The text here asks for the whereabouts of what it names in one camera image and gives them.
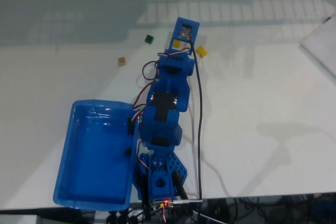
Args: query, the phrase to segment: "white surface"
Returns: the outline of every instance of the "white surface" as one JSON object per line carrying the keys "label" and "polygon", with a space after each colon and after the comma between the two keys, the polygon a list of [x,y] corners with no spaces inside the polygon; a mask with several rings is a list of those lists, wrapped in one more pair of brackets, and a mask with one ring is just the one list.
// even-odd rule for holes
{"label": "white surface", "polygon": [[65,222],[43,219],[37,215],[0,215],[0,224],[66,224]]}
{"label": "white surface", "polygon": [[301,47],[323,72],[336,82],[336,15],[316,28]]}
{"label": "white surface", "polygon": [[[203,197],[336,190],[336,87],[299,42],[336,0],[0,0],[0,208],[53,207],[74,101],[132,102],[177,16],[201,23]],[[152,45],[144,43],[147,34]],[[125,57],[127,65],[117,66]],[[197,194],[196,75],[177,156]]]}

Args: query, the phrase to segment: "blue container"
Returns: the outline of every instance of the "blue container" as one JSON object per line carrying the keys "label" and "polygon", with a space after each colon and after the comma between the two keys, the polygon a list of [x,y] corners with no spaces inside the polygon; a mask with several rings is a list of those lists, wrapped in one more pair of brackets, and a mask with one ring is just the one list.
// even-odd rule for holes
{"label": "blue container", "polygon": [[72,105],[54,191],[56,204],[100,211],[130,204],[138,123],[128,132],[132,105],[84,100]]}

